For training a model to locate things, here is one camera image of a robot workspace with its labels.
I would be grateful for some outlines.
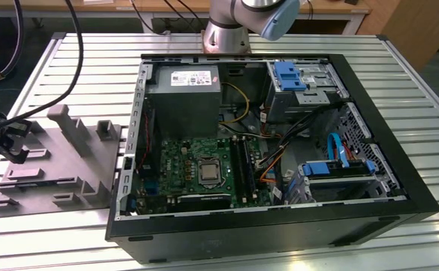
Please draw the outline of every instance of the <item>table leg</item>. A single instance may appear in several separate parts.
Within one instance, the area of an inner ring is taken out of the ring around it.
[[[350,15],[350,19],[348,20],[346,26],[342,30],[342,35],[356,35],[362,19],[364,19],[364,14]]]
[[[147,24],[150,26],[150,28],[153,29],[153,26],[151,26],[153,12],[141,12],[141,17],[143,19],[143,21],[142,21],[143,33],[151,34],[153,32],[145,27],[143,24]]]

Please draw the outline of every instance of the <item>power supply label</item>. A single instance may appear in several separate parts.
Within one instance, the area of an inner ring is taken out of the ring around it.
[[[210,86],[210,71],[171,72],[170,86]]]

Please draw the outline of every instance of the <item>cpu socket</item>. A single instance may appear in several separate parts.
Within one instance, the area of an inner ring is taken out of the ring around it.
[[[219,160],[217,158],[201,158],[198,165],[198,184],[203,186],[219,184]]]

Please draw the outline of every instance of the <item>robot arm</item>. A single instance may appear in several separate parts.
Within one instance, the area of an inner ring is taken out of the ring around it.
[[[277,40],[289,30],[298,8],[298,0],[211,0],[203,51],[249,52],[247,29],[266,40]]]

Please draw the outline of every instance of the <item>wooden table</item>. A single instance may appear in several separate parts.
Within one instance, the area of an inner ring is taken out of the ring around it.
[[[82,18],[130,18],[135,17],[127,0],[114,0],[113,4],[83,5],[81,0],[71,0],[78,17]],[[185,7],[175,0],[169,1],[185,18],[193,18]],[[207,18],[209,0],[183,0],[183,3],[197,13],[199,18]],[[69,17],[67,8],[62,0],[21,0],[23,16],[29,18]],[[150,25],[153,18],[177,18],[161,0],[135,0],[143,21]],[[354,34],[369,14],[369,6],[360,0],[356,6],[344,1],[312,0],[313,20],[345,20],[342,34]],[[301,6],[297,19],[308,19],[308,5]],[[0,0],[0,17],[14,17],[11,0]]]

